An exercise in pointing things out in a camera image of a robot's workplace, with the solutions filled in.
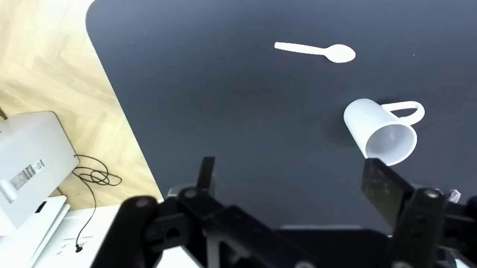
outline metal bolt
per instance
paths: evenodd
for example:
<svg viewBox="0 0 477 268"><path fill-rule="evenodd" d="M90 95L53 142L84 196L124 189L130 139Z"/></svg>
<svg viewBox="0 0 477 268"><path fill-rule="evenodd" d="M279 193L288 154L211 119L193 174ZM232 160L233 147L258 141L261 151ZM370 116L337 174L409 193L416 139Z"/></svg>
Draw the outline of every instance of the metal bolt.
<svg viewBox="0 0 477 268"><path fill-rule="evenodd" d="M424 193L427 193L430 198L439 198L439 192L431 189L425 190Z"/></svg>
<svg viewBox="0 0 477 268"><path fill-rule="evenodd" d="M411 265L408 262L394 262L393 268L413 268L413 265Z"/></svg>
<svg viewBox="0 0 477 268"><path fill-rule="evenodd" d="M309 260L300 260L296 263L296 268L315 268L315 265Z"/></svg>
<svg viewBox="0 0 477 268"><path fill-rule="evenodd" d="M185 190L184 196L187 196L187 198L196 198L196 196L197 196L197 189L188 189L188 190Z"/></svg>
<svg viewBox="0 0 477 268"><path fill-rule="evenodd" d="M150 203L150 199L141 198L136 201L136 206L147 206Z"/></svg>

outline black tabletop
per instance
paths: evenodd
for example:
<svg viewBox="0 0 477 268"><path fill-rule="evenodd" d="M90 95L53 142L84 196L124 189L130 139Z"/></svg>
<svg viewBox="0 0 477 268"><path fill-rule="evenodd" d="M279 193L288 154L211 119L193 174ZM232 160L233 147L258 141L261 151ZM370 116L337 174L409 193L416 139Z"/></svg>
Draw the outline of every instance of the black tabletop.
<svg viewBox="0 0 477 268"><path fill-rule="evenodd" d="M163 193L217 156L217 196L270 226L387 229L343 123L355 98L416 99L418 184L477 190L475 0L96 0L87 26ZM273 49L346 43L358 58Z"/></svg>

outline white mug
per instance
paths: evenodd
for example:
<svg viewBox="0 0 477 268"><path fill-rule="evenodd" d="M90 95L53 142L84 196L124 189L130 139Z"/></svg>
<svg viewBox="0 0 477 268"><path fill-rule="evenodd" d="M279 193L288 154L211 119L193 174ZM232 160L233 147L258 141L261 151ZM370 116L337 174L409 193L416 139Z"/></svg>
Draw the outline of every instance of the white mug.
<svg viewBox="0 0 477 268"><path fill-rule="evenodd" d="M393 111L416 108L409 116L399 117ZM403 162L418 144L412 125L425 116L418 101L378 104L369 98L351 102L343 114L345 123L366 157L381 157L387 165Z"/></svg>

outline barcode label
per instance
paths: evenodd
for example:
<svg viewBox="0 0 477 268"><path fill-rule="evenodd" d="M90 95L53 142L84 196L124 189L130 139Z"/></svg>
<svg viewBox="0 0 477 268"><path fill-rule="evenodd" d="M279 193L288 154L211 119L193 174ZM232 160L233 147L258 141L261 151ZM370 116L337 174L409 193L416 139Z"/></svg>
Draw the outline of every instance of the barcode label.
<svg viewBox="0 0 477 268"><path fill-rule="evenodd" d="M35 177L38 172L41 172L44 169L45 163L44 160L38 160L36 163L32 163L29 166L26 166L21 172L18 172L11 183L14 184L14 187L18 190L20 187L23 187L32 177Z"/></svg>

